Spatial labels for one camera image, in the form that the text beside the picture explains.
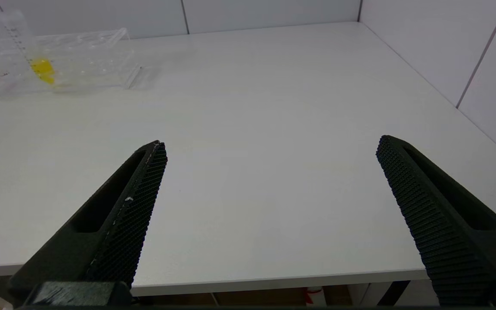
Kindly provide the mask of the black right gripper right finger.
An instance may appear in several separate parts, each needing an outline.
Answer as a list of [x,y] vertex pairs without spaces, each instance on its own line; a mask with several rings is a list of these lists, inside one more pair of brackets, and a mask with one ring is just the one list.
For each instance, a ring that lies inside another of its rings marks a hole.
[[496,213],[404,140],[376,151],[441,305],[496,305]]

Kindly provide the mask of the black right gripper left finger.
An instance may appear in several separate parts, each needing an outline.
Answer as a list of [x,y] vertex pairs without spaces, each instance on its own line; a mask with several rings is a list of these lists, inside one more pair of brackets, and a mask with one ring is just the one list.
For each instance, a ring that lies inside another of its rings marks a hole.
[[10,290],[47,281],[133,283],[167,167],[165,143],[137,149],[10,278]]

